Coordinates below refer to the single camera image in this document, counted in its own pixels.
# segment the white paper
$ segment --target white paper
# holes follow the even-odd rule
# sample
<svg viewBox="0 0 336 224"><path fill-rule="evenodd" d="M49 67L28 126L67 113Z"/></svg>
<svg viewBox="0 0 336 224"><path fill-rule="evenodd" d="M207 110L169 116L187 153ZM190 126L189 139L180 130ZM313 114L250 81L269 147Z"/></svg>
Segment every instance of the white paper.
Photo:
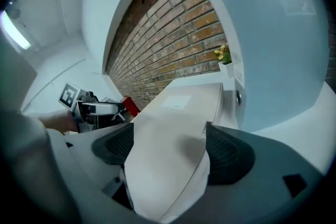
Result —
<svg viewBox="0 0 336 224"><path fill-rule="evenodd" d="M171 95L166 98L161 106L171 109L184 109L190 97L190 95Z"/></svg>

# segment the white ceiling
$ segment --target white ceiling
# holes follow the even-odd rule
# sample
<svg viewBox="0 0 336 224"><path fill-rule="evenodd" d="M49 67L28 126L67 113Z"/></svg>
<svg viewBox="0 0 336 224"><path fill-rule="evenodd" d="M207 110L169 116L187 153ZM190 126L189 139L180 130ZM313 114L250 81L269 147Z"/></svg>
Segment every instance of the white ceiling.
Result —
<svg viewBox="0 0 336 224"><path fill-rule="evenodd" d="M82 0L17 0L14 8L20 10L18 19L12 19L32 47L57 44L66 35L81 28Z"/></svg>

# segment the yellow flower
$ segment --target yellow flower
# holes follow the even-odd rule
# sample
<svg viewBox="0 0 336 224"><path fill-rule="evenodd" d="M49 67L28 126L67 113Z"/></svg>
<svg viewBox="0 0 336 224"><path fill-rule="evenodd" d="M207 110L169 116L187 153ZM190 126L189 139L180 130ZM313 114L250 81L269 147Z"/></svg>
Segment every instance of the yellow flower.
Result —
<svg viewBox="0 0 336 224"><path fill-rule="evenodd" d="M216 54L219 54L218 55L218 59L219 60L222 60L222 58L224 57L223 54L225 52L227 52L227 49L228 49L228 46L227 45L221 45L221 49L220 50L215 50L215 53Z"/></svg>

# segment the brick wall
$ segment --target brick wall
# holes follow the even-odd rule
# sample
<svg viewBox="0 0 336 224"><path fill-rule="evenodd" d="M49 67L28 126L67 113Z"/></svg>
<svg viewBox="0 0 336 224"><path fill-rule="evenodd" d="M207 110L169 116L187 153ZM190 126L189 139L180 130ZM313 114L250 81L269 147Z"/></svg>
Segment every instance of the brick wall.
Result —
<svg viewBox="0 0 336 224"><path fill-rule="evenodd" d="M213 51L225 42L208 0L157 0L109 56L107 72L143 109L174 78L217 71Z"/></svg>
<svg viewBox="0 0 336 224"><path fill-rule="evenodd" d="M336 22L327 5L328 23L329 23L329 64L326 75L326 83L336 93Z"/></svg>

